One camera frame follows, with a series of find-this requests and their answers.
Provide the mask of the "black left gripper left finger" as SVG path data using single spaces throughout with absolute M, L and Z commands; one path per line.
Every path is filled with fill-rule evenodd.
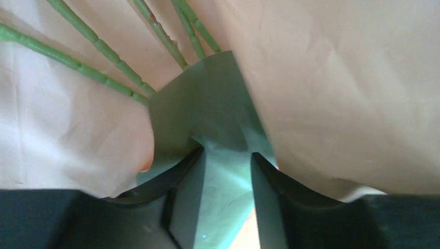
M 115 198 L 73 189 L 1 190 L 1 248 L 194 248 L 205 153 Z

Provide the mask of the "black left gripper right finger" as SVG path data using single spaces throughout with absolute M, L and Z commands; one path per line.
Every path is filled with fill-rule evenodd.
M 344 203 L 260 153 L 251 156 L 251 175 L 261 248 L 439 248 L 439 196 L 366 195 Z

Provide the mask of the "green and peach wrapping paper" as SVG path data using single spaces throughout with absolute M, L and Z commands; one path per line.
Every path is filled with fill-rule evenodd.
M 194 248 L 261 248 L 251 156 L 329 198 L 439 196 L 439 1 L 186 1 L 221 47 L 199 59 L 172 1 L 65 1 L 156 93 L 144 106 L 1 40 L 1 190 L 115 198 L 196 148 Z M 49 1 L 1 23 L 142 90 Z

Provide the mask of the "pink fake flower bunch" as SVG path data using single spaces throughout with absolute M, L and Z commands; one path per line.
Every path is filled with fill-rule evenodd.
M 169 54 L 176 61 L 182 70 L 189 68 L 189 64 L 185 61 L 183 54 L 178 48 L 176 41 L 172 40 L 164 30 L 162 24 L 157 20 L 146 1 L 133 1 L 134 6 L 140 12 L 141 16 L 151 26 L 153 32 L 165 46 Z M 156 90 L 148 83 L 144 82 L 141 76 L 135 72 L 121 57 L 115 52 L 104 40 L 100 39 L 96 32 L 88 26 L 68 5 L 65 1 L 49 1 L 50 6 L 56 10 L 67 22 L 69 22 L 86 40 L 91 42 L 93 46 L 111 61 L 125 76 L 135 83 L 141 90 L 141 93 L 134 91 L 132 88 L 118 82 L 117 80 L 107 76 L 95 68 L 69 56 L 68 54 L 43 43 L 42 41 L 26 35 L 4 23 L 1 23 L 1 40 L 15 42 L 53 59 L 86 77 L 99 82 L 112 90 L 130 97 L 144 106 L 149 105 L 149 99 L 155 95 Z M 203 38 L 207 45 L 214 53 L 220 53 L 221 47 L 204 26 L 202 21 L 197 17 L 194 10 L 186 1 L 172 1 L 174 10 L 190 40 L 190 43 L 199 57 L 206 58 L 206 53 L 200 42 Z

